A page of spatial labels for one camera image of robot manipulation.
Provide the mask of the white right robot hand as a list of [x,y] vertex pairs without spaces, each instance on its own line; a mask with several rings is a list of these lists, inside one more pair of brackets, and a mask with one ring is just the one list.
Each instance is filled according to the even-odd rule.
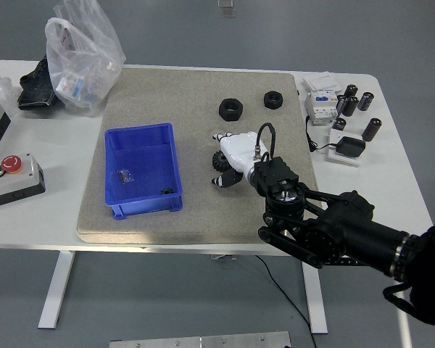
[[228,188],[244,178],[251,186],[254,186],[254,165],[262,159],[264,154],[268,153],[262,140],[257,143],[257,133],[254,131],[240,134],[227,132],[217,133],[212,137],[219,142],[220,150],[230,165],[224,173],[212,179],[212,184]]

